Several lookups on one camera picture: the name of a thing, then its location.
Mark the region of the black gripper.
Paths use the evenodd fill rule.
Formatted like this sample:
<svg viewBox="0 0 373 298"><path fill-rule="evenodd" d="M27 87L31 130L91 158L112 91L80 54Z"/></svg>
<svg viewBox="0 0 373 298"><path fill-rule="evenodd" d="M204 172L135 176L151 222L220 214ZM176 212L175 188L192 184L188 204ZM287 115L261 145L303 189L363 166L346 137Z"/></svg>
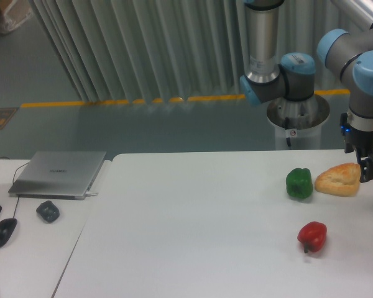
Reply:
<svg viewBox="0 0 373 298"><path fill-rule="evenodd" d="M361 169L360 182L373 180L373 118L342 113L340 127L344 138L344 152L356 151L357 163Z"/></svg>

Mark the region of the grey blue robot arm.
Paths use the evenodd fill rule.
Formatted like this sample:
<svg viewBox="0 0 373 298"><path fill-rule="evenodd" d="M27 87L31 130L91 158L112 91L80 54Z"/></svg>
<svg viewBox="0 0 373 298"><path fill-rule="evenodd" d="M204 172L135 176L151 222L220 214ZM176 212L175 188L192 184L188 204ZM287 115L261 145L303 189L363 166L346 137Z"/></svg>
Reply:
<svg viewBox="0 0 373 298"><path fill-rule="evenodd" d="M290 53L275 61L281 1L244 1L249 66L240 87L252 104L277 98L304 102L313 95L315 66L308 55ZM373 180L373 1L336 1L361 29L353 35L334 29L318 43L318 58L349 89L349 109L341 115L344 151L354 152L361 181Z"/></svg>

